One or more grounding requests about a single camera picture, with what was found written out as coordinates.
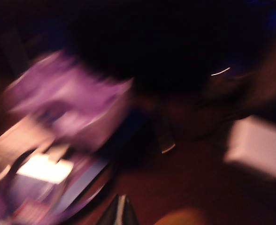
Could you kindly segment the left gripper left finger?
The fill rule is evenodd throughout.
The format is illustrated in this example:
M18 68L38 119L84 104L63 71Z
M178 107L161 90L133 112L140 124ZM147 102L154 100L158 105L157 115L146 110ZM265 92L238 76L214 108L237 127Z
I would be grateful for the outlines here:
M99 218L100 225L123 224L123 195L116 195Z

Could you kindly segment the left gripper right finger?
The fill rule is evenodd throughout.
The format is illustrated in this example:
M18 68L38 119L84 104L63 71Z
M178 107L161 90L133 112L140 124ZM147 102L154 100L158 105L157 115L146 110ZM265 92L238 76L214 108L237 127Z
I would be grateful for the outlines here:
M139 225L138 218L127 195L122 195L119 197L118 224L119 225Z

